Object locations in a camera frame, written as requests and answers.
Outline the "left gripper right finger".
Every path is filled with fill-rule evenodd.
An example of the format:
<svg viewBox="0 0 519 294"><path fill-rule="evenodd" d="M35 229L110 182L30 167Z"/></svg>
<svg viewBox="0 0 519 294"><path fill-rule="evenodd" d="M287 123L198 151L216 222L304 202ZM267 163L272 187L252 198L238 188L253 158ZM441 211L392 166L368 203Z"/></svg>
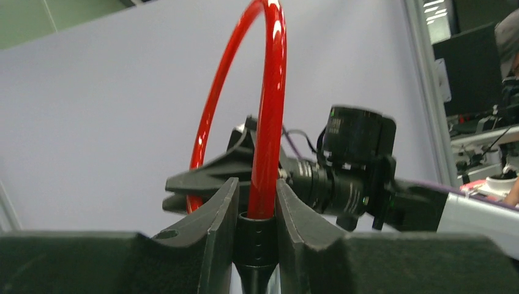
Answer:
<svg viewBox="0 0 519 294"><path fill-rule="evenodd" d="M282 293L517 293L518 273L489 238L348 233L276 184Z"/></svg>

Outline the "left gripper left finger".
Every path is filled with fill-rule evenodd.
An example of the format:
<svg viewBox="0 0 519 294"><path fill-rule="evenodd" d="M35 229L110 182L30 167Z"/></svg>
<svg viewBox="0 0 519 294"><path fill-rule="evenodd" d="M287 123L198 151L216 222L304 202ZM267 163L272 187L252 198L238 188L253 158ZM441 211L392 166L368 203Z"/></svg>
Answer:
<svg viewBox="0 0 519 294"><path fill-rule="evenodd" d="M154 237L23 231L1 236L2 293L228 293L239 181Z"/></svg>

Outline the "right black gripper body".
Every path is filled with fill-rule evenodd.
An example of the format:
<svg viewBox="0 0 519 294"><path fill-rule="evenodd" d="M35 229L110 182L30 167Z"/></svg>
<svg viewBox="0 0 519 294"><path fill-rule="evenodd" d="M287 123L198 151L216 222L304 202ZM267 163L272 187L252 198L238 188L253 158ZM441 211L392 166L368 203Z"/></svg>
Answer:
<svg viewBox="0 0 519 294"><path fill-rule="evenodd" d="M253 156L257 141L258 118L248 115L245 122L236 126L232 132L227 146L231 152L233 162L238 162L244 167L237 172L231 172L231 176L238 177L240 182L250 182L252 176Z"/></svg>

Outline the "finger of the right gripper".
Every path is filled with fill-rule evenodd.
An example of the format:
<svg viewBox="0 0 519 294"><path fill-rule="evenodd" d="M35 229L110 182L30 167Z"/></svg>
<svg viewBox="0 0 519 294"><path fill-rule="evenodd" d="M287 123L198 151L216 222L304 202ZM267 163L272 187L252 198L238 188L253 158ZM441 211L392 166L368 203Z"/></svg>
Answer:
<svg viewBox="0 0 519 294"><path fill-rule="evenodd" d="M247 197L250 191L253 153L228 152L202 167L169 177L165 190L184 195L211 197L229 178L239 180L239 194Z"/></svg>
<svg viewBox="0 0 519 294"><path fill-rule="evenodd" d="M187 196L171 194L162 202L162 209L170 213L187 214Z"/></svg>

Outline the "red cable lock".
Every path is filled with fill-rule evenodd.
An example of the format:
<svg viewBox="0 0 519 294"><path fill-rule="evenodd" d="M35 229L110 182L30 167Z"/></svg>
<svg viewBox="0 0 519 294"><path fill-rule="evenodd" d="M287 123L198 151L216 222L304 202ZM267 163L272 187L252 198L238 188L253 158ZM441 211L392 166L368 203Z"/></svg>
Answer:
<svg viewBox="0 0 519 294"><path fill-rule="evenodd" d="M285 101L287 40L283 9L278 1L252 1L238 21L214 77L192 150L190 168L202 166L212 120L234 56L249 27L265 16L266 47L256 129L252 176L246 213L238 216L234 264L244 293L266 293L278 263L274 229L276 180Z"/></svg>

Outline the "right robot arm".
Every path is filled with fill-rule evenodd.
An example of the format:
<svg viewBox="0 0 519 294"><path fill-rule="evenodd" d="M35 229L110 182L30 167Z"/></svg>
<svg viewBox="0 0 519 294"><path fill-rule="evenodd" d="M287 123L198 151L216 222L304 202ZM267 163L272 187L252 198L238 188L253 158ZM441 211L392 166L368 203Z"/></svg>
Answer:
<svg viewBox="0 0 519 294"><path fill-rule="evenodd" d="M169 177L162 208L187 211L187 197L208 201L229 178L239 180L239 209L248 207L258 120L233 129L225 153L200 167ZM395 177L395 121L379 113L335 105L313 148L315 160L280 153L278 177L320 214L334 215L347 231L364 214L373 227L399 232L480 233L518 258L518 209L450 188Z"/></svg>

